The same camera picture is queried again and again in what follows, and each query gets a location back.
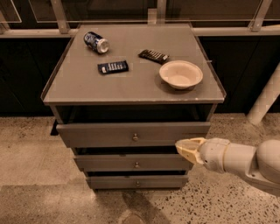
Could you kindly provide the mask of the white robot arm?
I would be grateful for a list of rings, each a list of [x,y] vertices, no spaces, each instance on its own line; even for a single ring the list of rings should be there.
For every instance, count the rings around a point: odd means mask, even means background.
[[[227,139],[203,137],[178,140],[180,156],[193,164],[218,173],[232,173],[249,185],[280,196],[280,141],[259,146],[232,143]]]

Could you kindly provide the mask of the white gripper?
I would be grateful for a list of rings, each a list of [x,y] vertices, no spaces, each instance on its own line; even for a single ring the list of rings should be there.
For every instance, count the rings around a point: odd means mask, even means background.
[[[212,172],[224,173],[223,158],[230,141],[221,138],[196,137],[175,143],[178,153],[193,163],[203,165]]]

